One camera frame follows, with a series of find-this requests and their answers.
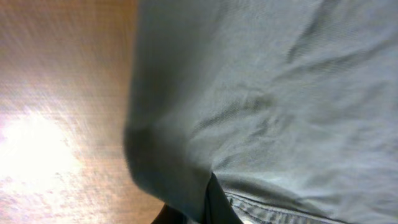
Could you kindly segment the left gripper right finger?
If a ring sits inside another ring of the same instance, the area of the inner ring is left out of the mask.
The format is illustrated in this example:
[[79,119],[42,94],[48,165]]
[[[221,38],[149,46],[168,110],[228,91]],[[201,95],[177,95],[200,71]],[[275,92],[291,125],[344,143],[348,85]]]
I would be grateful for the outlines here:
[[205,224],[243,224],[229,203],[214,173],[208,182],[205,195]]

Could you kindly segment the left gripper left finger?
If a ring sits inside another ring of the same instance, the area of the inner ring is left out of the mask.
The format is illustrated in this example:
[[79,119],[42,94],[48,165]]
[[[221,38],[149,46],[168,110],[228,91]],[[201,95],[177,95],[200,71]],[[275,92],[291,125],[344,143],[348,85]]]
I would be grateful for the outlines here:
[[186,224],[184,214],[165,204],[151,224]]

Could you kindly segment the grey shorts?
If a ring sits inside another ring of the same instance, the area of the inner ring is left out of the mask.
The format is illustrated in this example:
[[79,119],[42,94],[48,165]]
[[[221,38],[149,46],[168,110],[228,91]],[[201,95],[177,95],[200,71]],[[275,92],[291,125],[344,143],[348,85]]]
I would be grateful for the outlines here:
[[124,152],[203,223],[397,222],[397,2],[141,1]]

